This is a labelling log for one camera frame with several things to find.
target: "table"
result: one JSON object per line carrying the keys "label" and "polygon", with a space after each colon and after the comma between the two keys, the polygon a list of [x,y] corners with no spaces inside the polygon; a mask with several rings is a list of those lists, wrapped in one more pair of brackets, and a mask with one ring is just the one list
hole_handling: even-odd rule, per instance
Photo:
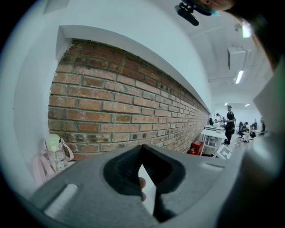
{"label": "table", "polygon": [[[202,148],[202,152],[200,154],[200,156],[202,155],[203,151],[204,151],[204,148],[205,147],[210,147],[210,148],[214,148],[215,151],[214,151],[214,154],[216,152],[216,150],[219,149],[220,147],[220,144],[221,144],[221,140],[222,139],[227,139],[227,137],[223,134],[223,132],[220,132],[220,131],[215,131],[215,130],[207,130],[207,129],[204,129],[201,134],[203,135],[203,148]],[[206,145],[206,142],[207,142],[207,136],[210,136],[210,137],[214,137],[216,138],[218,141],[215,143],[215,146],[210,146],[210,145]]]}
{"label": "table", "polygon": [[224,129],[220,126],[214,126],[214,125],[206,125],[205,129],[207,130],[215,130],[215,131],[224,131]]}

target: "person in black clothing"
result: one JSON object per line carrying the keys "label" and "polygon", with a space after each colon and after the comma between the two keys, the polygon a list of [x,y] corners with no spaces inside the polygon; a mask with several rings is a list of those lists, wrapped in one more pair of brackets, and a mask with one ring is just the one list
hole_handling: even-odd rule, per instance
{"label": "person in black clothing", "polygon": [[232,112],[232,107],[228,105],[228,114],[227,114],[227,125],[225,127],[226,129],[226,137],[225,141],[222,143],[224,145],[230,145],[231,138],[232,138],[232,131],[235,132],[235,124],[236,121],[235,116]]}

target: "finger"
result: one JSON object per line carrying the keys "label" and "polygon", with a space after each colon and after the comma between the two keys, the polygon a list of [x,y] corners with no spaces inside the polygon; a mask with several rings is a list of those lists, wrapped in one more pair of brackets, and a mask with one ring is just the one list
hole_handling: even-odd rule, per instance
{"label": "finger", "polygon": [[144,194],[144,193],[142,192],[142,201],[145,201],[146,198],[147,198],[146,194]]}
{"label": "finger", "polygon": [[139,186],[141,188],[144,188],[146,186],[146,180],[142,177],[139,177],[138,179],[139,179]]}

